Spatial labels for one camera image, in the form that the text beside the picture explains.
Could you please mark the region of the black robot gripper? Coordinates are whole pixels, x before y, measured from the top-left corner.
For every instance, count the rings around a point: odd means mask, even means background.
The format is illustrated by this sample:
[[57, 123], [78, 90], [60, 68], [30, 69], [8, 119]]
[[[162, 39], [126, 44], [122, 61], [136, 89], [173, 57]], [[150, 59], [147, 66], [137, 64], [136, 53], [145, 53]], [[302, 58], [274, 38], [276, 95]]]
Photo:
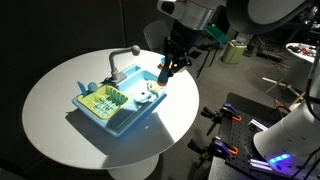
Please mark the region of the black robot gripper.
[[199, 35], [199, 30], [186, 27], [178, 20], [174, 21], [170, 35], [164, 39], [163, 50], [165, 59], [171, 63], [172, 72], [183, 71], [192, 65], [187, 55]]

